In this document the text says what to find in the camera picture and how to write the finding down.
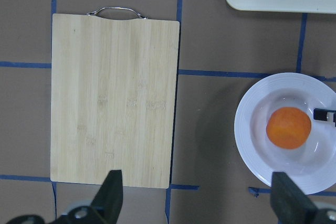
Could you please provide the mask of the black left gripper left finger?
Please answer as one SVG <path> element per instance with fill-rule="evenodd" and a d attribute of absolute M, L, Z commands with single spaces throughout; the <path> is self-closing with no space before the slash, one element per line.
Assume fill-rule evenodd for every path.
<path fill-rule="evenodd" d="M 123 204 L 122 171 L 111 170 L 90 206 L 105 223 L 117 223 Z"/>

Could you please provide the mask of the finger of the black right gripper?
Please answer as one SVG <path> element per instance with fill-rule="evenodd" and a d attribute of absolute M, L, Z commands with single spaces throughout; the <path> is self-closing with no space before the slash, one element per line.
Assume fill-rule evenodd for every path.
<path fill-rule="evenodd" d="M 313 119 L 335 124 L 335 110 L 315 108 L 313 110 Z"/>

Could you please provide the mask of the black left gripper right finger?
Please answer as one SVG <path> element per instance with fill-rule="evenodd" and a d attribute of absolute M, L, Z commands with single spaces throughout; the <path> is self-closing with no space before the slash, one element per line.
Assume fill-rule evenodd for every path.
<path fill-rule="evenodd" d="M 312 223 L 317 206 L 285 172 L 273 172 L 270 205 L 281 223 Z"/>

